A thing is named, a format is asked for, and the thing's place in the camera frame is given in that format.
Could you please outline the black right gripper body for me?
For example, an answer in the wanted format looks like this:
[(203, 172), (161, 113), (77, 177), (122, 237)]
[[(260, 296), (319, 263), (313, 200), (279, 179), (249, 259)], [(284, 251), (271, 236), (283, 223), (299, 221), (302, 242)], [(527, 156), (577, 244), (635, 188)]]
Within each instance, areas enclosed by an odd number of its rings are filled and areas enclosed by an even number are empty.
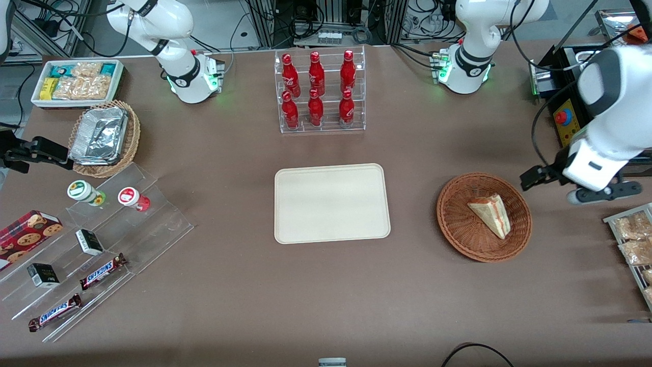
[(1, 130), (1, 156), (15, 148), (22, 148), (23, 140), (16, 137), (13, 130)]

